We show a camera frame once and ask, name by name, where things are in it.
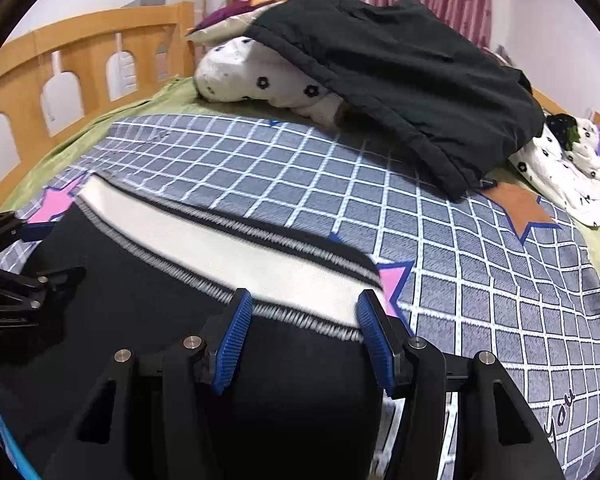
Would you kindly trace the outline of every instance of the wooden headboard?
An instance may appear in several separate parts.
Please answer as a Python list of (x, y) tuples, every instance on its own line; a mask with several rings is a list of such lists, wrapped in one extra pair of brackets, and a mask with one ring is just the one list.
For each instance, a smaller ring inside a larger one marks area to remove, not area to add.
[[(190, 76), (194, 53), (184, 40), (194, 26), (192, 2), (130, 7), (76, 16), (34, 30), (0, 49), (0, 114), (7, 116), (20, 163), (0, 181), (0, 205), (24, 176), (55, 146), (103, 113), (148, 97), (160, 89), (157, 51), (166, 51), (167, 76)], [(106, 64), (122, 50), (134, 57), (136, 91), (110, 101)], [(53, 77), (52, 53), (63, 72), (79, 81), (84, 116), (50, 135), (41, 95)]]

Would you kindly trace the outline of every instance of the silver bolt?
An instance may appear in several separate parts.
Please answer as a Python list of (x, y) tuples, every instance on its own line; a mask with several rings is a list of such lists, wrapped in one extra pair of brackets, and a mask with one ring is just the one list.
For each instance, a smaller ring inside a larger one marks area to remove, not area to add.
[(182, 344), (184, 345), (184, 348), (193, 350), (194, 348), (198, 348), (200, 345), (202, 345), (202, 339), (197, 335), (190, 335), (184, 339)]
[(131, 352), (123, 348), (122, 350), (118, 350), (113, 358), (119, 363), (125, 363), (131, 359)]
[(491, 353), (483, 350), (478, 354), (478, 359), (486, 365), (492, 365), (496, 362), (496, 357)]
[(421, 337), (410, 337), (409, 346), (416, 350), (422, 350), (427, 345), (427, 342)]

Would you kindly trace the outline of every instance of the orange star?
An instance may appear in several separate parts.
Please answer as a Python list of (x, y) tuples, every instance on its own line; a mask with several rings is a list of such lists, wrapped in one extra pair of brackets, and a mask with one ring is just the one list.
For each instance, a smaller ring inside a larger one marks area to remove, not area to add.
[(498, 182), (491, 189), (478, 191), (498, 204), (507, 215), (511, 229), (524, 245), (532, 227), (561, 229), (540, 205), (540, 196), (523, 187)]

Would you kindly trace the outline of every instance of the black flower print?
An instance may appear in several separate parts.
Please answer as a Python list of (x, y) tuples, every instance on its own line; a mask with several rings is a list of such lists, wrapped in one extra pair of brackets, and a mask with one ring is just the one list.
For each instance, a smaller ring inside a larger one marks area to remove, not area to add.
[(260, 76), (258, 78), (258, 80), (256, 81), (256, 85), (261, 90), (269, 88), (269, 78), (268, 77), (264, 77), (264, 76)]
[(304, 89), (304, 94), (307, 97), (316, 97), (319, 93), (320, 91), (318, 90), (318, 87), (316, 85), (309, 85), (307, 88)]

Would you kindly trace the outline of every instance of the bed sheet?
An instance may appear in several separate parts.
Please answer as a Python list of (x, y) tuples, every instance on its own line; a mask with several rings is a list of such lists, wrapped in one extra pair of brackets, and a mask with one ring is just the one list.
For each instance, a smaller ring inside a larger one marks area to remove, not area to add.
[[(568, 480), (599, 460), (600, 279), (580, 232), (546, 200), (529, 201), (515, 191), (527, 190), (511, 186), (451, 203), (371, 139), (277, 120), (169, 114), (115, 121), (21, 215), (59, 218), (93, 171), (359, 248), (378, 264), (388, 301), (414, 332), (443, 351), (498, 355)], [(522, 228), (519, 200), (534, 215)], [(14, 245), (0, 266), (18, 270), (32, 247)], [(449, 395), (440, 478), (452, 475), (457, 408)], [(384, 400), (378, 476), (401, 410)]]

